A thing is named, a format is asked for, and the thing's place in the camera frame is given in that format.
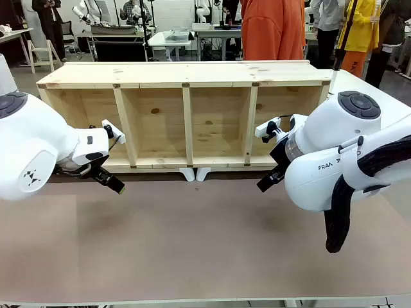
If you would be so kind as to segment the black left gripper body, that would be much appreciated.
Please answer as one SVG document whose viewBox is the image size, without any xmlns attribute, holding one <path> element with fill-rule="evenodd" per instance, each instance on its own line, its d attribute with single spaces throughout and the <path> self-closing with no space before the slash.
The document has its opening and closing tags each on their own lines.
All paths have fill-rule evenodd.
<svg viewBox="0 0 411 308">
<path fill-rule="evenodd" d="M 80 167 L 76 170 L 76 177 L 81 179 L 92 178 L 101 185 L 108 185 L 112 174 L 102 167 L 108 158 L 109 156 L 106 155 Z"/>
</svg>

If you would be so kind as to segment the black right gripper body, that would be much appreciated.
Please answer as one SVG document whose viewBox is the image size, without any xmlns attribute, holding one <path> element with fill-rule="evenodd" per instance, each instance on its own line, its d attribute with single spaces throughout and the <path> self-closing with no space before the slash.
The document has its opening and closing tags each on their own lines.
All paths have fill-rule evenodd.
<svg viewBox="0 0 411 308">
<path fill-rule="evenodd" d="M 286 142 L 287 137 L 281 139 L 270 152 L 270 156 L 277 163 L 276 167 L 273 168 L 272 173 L 274 176 L 284 176 L 286 169 L 290 165 L 290 160 L 286 156 Z"/>
</svg>

